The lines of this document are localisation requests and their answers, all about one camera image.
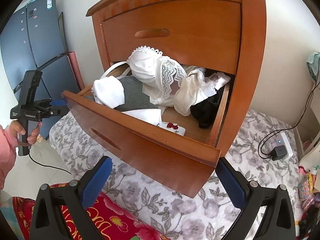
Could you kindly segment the person's left hand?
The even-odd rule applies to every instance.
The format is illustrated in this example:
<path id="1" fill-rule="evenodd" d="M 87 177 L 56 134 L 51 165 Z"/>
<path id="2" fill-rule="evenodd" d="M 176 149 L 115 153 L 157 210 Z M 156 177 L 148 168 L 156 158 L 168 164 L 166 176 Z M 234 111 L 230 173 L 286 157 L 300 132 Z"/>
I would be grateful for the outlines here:
<path id="1" fill-rule="evenodd" d="M 32 130 L 32 132 L 28 135 L 27 143 L 29 145 L 33 145 L 37 142 L 37 138 L 40 133 L 40 127 L 42 126 L 42 122 L 39 122 L 37 126 Z M 9 125 L 10 134 L 18 139 L 19 135 L 26 135 L 26 131 L 23 126 L 17 121 L 14 120 Z"/>

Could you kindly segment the pink sleeve forearm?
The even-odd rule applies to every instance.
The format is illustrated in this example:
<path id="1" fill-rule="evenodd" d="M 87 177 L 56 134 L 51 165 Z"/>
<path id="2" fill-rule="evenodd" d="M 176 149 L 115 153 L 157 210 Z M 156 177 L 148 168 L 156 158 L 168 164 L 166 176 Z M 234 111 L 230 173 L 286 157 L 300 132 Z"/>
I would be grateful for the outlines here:
<path id="1" fill-rule="evenodd" d="M 5 179 L 16 161 L 17 138 L 10 133 L 9 127 L 0 130 L 0 188 L 4 189 Z"/>

